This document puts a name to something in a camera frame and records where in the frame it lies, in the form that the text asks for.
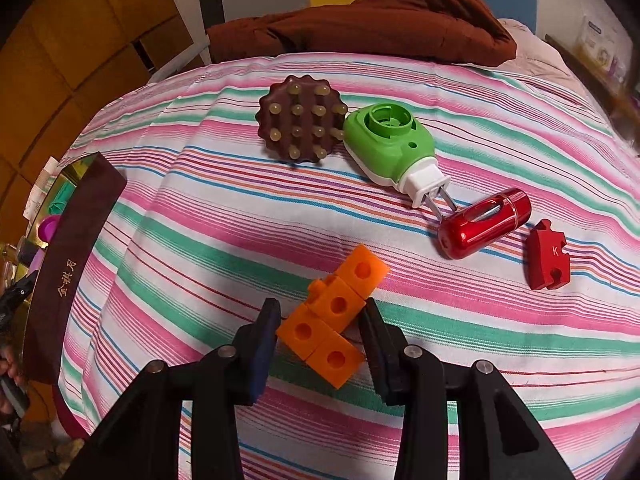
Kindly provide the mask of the orange linking cubes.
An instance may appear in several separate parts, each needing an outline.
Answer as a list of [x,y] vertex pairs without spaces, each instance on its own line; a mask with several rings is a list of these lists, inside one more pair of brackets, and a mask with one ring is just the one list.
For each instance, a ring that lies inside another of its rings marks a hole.
[[390,267],[360,244],[331,274],[314,280],[308,295],[277,329],[277,336],[333,388],[342,388],[364,362],[343,336]]

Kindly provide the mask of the red puzzle piece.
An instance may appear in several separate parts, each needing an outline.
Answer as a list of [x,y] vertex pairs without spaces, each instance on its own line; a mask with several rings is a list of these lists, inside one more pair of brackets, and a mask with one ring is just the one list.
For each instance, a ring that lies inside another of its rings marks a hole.
[[527,283],[531,290],[558,289],[570,282],[570,255],[564,252],[566,237],[541,219],[525,242]]

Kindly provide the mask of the red cylindrical sharpener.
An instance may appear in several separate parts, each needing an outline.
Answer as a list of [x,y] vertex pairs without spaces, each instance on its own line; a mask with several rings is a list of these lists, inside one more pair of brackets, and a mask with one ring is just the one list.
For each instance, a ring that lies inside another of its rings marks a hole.
[[443,218],[437,231],[440,248],[448,258],[465,258],[517,230],[531,213],[528,195],[508,188]]

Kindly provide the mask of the purple plastic mold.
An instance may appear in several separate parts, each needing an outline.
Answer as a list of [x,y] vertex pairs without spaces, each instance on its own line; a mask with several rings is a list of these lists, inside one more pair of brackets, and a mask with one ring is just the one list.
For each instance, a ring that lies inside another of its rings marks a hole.
[[52,237],[58,228],[61,216],[59,214],[48,214],[44,217],[38,226],[38,236],[43,243],[50,243]]

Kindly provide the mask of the teal plastic mold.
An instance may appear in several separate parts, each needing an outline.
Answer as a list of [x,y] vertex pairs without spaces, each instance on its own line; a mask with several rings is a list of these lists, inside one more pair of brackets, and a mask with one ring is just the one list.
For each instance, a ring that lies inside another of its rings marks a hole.
[[53,196],[47,209],[47,214],[62,214],[68,201],[73,196],[76,186],[73,183],[64,181],[61,187]]

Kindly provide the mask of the striped bed sheet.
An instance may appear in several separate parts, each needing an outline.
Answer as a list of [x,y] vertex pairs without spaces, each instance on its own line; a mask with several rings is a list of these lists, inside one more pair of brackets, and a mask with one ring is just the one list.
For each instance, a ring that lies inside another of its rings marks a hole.
[[[423,127],[447,191],[374,183],[337,126],[296,164],[257,114],[311,76],[349,113]],[[125,178],[77,286],[56,404],[91,432],[145,364],[230,344],[266,298],[284,314],[373,284],[382,318],[445,362],[495,365],[578,479],[639,426],[639,157],[590,99],[513,70],[349,54],[212,65],[103,105],[65,153]]]

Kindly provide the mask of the gold tin box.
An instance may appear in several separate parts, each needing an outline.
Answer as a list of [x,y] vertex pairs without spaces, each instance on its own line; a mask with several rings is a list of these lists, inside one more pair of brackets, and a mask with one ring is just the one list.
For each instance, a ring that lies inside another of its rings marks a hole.
[[61,184],[64,181],[73,183],[78,187],[89,166],[92,164],[95,154],[73,160],[68,165],[61,164],[57,159],[50,157],[38,174],[36,183],[29,192],[24,210],[27,231],[18,242],[17,255],[24,259],[14,264],[13,281],[17,281],[40,266],[40,261],[49,243],[43,243],[38,236],[38,226],[44,217],[47,217],[47,209]]

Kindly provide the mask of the green white plug-in device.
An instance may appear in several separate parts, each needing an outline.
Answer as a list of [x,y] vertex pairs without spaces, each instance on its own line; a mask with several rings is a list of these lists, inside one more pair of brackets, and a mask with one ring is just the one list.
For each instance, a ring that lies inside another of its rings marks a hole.
[[413,208],[427,205],[441,219],[439,196],[458,210],[447,192],[450,177],[439,169],[435,141],[407,107],[383,102],[349,113],[343,143],[371,181],[409,196]]

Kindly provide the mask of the brown spiky massage brush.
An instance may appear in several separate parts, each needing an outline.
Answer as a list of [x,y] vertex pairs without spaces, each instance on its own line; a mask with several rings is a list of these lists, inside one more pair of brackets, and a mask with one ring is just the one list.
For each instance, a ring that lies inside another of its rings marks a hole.
[[281,160],[316,164],[343,142],[347,114],[329,81],[290,75],[259,99],[257,134]]

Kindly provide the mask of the rust brown quilt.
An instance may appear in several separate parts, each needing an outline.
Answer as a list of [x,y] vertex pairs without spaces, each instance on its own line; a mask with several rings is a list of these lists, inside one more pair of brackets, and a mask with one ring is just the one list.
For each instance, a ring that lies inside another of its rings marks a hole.
[[207,29],[216,63],[299,52],[396,56],[496,67],[516,42],[484,0],[355,0]]

